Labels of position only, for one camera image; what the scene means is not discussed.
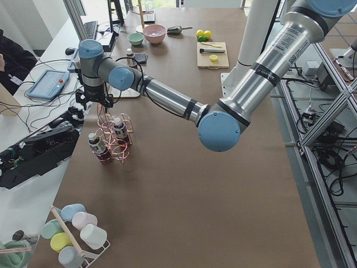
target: black jacket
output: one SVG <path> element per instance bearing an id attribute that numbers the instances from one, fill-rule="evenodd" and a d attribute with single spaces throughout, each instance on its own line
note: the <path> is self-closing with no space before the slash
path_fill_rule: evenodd
<path id="1" fill-rule="evenodd" d="M 0 29 L 0 54 L 3 54 L 5 61 L 5 71 L 0 71 L 0 83 L 14 95 L 19 86 L 10 81 L 9 75 L 24 81 L 37 60 L 29 51 L 3 36 L 3 33 Z"/>

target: person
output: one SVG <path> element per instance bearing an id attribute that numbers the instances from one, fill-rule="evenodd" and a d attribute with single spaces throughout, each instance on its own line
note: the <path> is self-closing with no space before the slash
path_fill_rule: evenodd
<path id="1" fill-rule="evenodd" d="M 37 60 L 3 33 L 0 29 L 0 83 L 14 95 Z"/>

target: dark bottle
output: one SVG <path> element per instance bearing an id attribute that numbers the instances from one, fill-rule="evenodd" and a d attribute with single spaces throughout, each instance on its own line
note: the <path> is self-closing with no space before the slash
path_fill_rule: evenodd
<path id="1" fill-rule="evenodd" d="M 119 145 L 124 145 L 125 143 L 128 146 L 130 145 L 127 125 L 119 117 L 114 119 L 113 130 Z"/>
<path id="2" fill-rule="evenodd" d="M 102 164 L 107 164 L 112 160 L 112 153 L 110 149 L 106 147 L 103 140 L 98 137 L 96 134 L 91 133 L 88 135 L 89 146 L 99 159 Z"/>
<path id="3" fill-rule="evenodd" d="M 132 51 L 132 49 L 127 49 L 127 57 L 129 58 L 133 58 L 134 57 L 134 53 Z M 127 59 L 128 61 L 128 66 L 131 68 L 138 68 L 138 64 L 136 63 L 136 61 L 134 61 L 133 59 Z"/>

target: white bottle cap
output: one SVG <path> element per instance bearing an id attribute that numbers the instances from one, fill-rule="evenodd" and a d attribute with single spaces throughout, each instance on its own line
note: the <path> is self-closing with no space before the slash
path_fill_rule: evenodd
<path id="1" fill-rule="evenodd" d="M 96 136 L 96 134 L 91 133 L 88 135 L 88 138 L 89 138 L 89 140 L 94 141 L 97 138 L 97 136 Z"/>
<path id="2" fill-rule="evenodd" d="M 114 119 L 114 124 L 115 125 L 120 125 L 121 123 L 122 123 L 122 120 L 119 117 Z"/>

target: yellow cup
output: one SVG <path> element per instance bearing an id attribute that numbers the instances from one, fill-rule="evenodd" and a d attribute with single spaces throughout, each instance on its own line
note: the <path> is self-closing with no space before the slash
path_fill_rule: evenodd
<path id="1" fill-rule="evenodd" d="M 60 251 L 66 246 L 73 246 L 72 242 L 66 233 L 57 233 L 51 238 L 50 242 L 51 249 L 60 253 Z"/>

